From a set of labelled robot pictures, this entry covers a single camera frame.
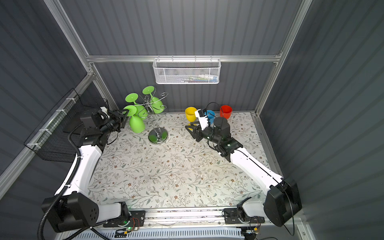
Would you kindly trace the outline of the yellow wine glass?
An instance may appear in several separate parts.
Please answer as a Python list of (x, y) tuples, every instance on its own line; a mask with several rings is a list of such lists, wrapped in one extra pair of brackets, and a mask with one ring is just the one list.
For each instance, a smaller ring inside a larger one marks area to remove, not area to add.
[(195, 112), (196, 112), (196, 111), (197, 111), (197, 109), (194, 108), (194, 107), (188, 107), (188, 108), (186, 108), (186, 110), (185, 110), (186, 118), (187, 118), (187, 120), (188, 120), (190, 123), (196, 121), (196, 119), (197, 119), (197, 117), (196, 117), (196, 115), (195, 115)]

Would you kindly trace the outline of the blue wine glass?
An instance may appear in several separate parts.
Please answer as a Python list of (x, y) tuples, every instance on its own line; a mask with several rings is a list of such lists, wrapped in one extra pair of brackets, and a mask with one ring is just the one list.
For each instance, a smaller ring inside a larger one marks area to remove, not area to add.
[(216, 114), (212, 110), (206, 110), (205, 116), (207, 116), (210, 126), (214, 124), (214, 119), (216, 118)]

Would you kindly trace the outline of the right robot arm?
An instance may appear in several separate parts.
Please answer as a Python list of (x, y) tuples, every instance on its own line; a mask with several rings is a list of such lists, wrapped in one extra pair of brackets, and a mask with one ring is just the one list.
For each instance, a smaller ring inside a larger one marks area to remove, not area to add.
[(214, 143), (211, 148), (246, 173), (265, 194), (264, 203), (248, 197), (237, 204), (236, 214), (241, 222), (249, 223), (255, 217), (263, 217), (282, 227), (302, 209), (297, 183), (291, 178), (283, 178), (254, 158), (231, 136), (227, 119), (215, 118), (210, 126), (207, 117), (200, 117), (185, 128), (197, 142)]

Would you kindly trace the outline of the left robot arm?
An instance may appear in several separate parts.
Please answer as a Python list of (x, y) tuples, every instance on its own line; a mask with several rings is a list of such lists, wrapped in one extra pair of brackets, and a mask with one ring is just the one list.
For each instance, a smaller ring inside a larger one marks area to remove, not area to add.
[(56, 233), (88, 229), (98, 224), (126, 224), (131, 219), (123, 202), (99, 205), (88, 196), (90, 180), (108, 145), (111, 133), (120, 133), (127, 122), (127, 110), (91, 109), (80, 114), (78, 125), (68, 135), (76, 154), (62, 185), (51, 198), (44, 199), (44, 215), (38, 226), (38, 237), (49, 222)]

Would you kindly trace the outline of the red wine glass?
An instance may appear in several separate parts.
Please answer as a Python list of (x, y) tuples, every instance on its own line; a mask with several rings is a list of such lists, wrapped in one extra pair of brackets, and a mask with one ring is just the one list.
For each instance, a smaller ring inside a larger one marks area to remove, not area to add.
[(229, 119), (231, 117), (233, 109), (228, 105), (223, 105), (220, 107), (220, 117)]

